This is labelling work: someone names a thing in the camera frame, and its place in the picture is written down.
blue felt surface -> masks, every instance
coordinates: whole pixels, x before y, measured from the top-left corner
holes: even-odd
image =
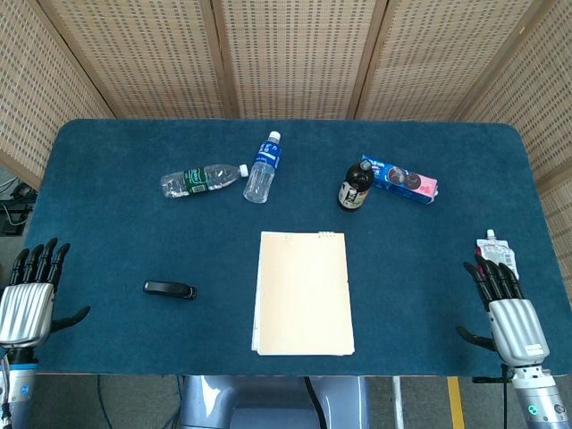
[[[170,200],[159,178],[191,166],[251,163],[271,130],[282,160],[268,202],[245,181]],[[362,154],[439,180],[423,206],[372,189],[347,213],[336,195]],[[498,374],[497,356],[455,325],[488,322],[462,267],[487,228],[509,240],[522,287],[570,373],[568,300],[526,152],[507,125],[438,122],[81,120],[60,131],[27,242],[71,243],[55,316],[81,324],[38,350],[42,371],[122,374]],[[250,351],[261,231],[346,234],[356,343],[350,357]],[[198,287],[193,302],[150,296],[146,280]]]

robotic hand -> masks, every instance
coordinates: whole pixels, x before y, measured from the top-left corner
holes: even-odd
[[[510,268],[480,256],[475,259],[477,266],[468,262],[464,266],[475,280],[492,338],[478,337],[462,326],[457,327],[458,334],[471,344],[499,353],[503,373],[512,377],[529,429],[569,429],[558,387],[550,371],[541,367],[550,350],[532,303],[524,298]]]
[[[34,348],[42,345],[51,332],[74,326],[88,315],[90,307],[76,315],[52,320],[52,308],[62,265],[70,244],[62,245],[55,256],[57,239],[31,252],[25,248],[14,261],[9,286],[0,290],[0,346],[7,349],[0,361],[0,400],[3,428],[27,427],[38,360]]]

woven panel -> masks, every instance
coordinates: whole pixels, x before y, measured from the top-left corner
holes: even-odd
[[[571,82],[572,3],[560,0],[467,118],[514,125],[523,136],[534,177],[540,179],[572,158]]]
[[[531,0],[401,0],[358,117],[448,120]]]
[[[240,115],[345,118],[374,0],[223,1]]]
[[[223,116],[198,0],[42,4],[118,116]]]
[[[38,186],[59,128],[109,113],[26,2],[0,2],[0,63],[0,156]]]
[[[568,297],[572,298],[572,179],[543,194],[543,206]]]

oreo box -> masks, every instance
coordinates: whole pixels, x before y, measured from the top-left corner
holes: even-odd
[[[362,155],[372,163],[374,186],[413,199],[418,203],[429,204],[437,196],[437,180],[416,172],[409,172],[396,165],[388,164],[371,156]]]

green label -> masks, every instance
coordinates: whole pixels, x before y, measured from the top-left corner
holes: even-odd
[[[183,175],[185,177],[185,186],[189,193],[196,194],[197,192],[208,190],[204,168],[193,168],[192,170],[187,170]]]

